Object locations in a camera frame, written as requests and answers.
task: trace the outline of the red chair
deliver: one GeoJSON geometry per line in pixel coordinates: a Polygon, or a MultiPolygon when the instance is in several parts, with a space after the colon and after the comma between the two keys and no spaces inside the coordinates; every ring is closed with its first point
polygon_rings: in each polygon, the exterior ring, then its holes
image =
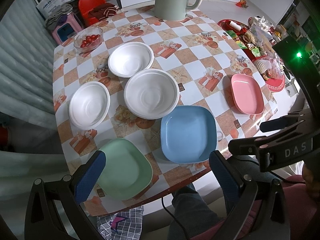
{"type": "Polygon", "coordinates": [[[106,0],[79,0],[78,7],[86,27],[99,22],[95,17],[88,17],[88,13],[98,5],[106,3],[106,0]]]}

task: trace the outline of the pink stool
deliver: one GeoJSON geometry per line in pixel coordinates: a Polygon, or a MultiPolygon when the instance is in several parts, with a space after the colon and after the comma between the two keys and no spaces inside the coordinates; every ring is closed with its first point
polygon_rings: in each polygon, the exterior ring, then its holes
{"type": "Polygon", "coordinates": [[[52,31],[52,36],[58,44],[61,44],[82,30],[83,28],[80,25],[78,17],[71,12],[66,22],[63,25],[57,26],[52,31]]]}

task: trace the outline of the jeans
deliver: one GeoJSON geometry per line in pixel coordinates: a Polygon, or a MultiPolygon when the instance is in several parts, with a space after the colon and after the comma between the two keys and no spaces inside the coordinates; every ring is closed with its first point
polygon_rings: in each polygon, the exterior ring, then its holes
{"type": "MultiPolygon", "coordinates": [[[[271,182],[276,179],[269,172],[260,172],[259,166],[239,161],[253,160],[249,156],[230,157],[228,162],[236,168],[242,175],[250,174],[256,181],[271,182]]],[[[196,192],[193,184],[183,187],[173,194],[172,205],[174,216],[184,226],[190,238],[197,236],[219,223],[222,218],[211,211],[201,196],[196,192]]],[[[182,228],[177,222],[172,221],[169,227],[168,240],[185,240],[182,228]]]]}

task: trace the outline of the checkered tablecloth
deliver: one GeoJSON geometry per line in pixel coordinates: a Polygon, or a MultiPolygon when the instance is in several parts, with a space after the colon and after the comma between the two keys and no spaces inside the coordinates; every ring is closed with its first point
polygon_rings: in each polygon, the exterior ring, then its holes
{"type": "Polygon", "coordinates": [[[167,71],[179,84],[178,105],[203,106],[214,115],[217,149],[226,158],[230,156],[228,142],[232,138],[254,136],[260,122],[277,111],[276,101],[252,62],[247,61],[244,66],[236,60],[237,55],[246,58],[246,54],[213,20],[196,9],[188,12],[183,21],[163,21],[154,17],[153,10],[153,6],[134,9],[95,24],[103,29],[104,42],[91,53],[79,55],[73,46],[74,38],[54,50],[54,109],[70,172],[117,137],[134,143],[153,168],[151,184],[129,200],[113,199],[96,184],[85,202],[93,216],[151,202],[210,171],[208,162],[183,165],[168,161],[160,147],[160,120],[145,120],[127,109],[123,93],[128,79],[114,76],[106,66],[108,56],[117,46],[140,41],[152,48],[155,54],[152,68],[167,71]],[[263,114],[246,115],[237,111],[230,87],[235,73],[251,75],[258,82],[265,103],[263,114]],[[81,131],[70,123],[68,106],[73,93],[89,81],[102,82],[110,92],[111,103],[100,125],[81,131]]]}

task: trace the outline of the metal bolt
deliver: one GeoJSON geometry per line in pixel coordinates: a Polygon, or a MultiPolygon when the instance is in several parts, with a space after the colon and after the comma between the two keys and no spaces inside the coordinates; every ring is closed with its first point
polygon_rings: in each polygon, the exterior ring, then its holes
{"type": "Polygon", "coordinates": [[[69,180],[71,180],[71,175],[65,175],[63,177],[63,181],[69,181],[69,180]]]}
{"type": "Polygon", "coordinates": [[[41,179],[36,179],[36,180],[35,180],[35,184],[36,184],[36,185],[39,185],[40,183],[41,183],[41,179]]]}
{"type": "Polygon", "coordinates": [[[275,185],[277,185],[277,186],[279,186],[279,185],[280,185],[280,181],[279,181],[279,179],[273,179],[273,183],[274,183],[275,185]]]}
{"type": "Polygon", "coordinates": [[[243,178],[244,178],[244,180],[246,180],[246,181],[251,181],[251,180],[252,180],[252,177],[251,177],[249,174],[243,175],[243,178]]]}

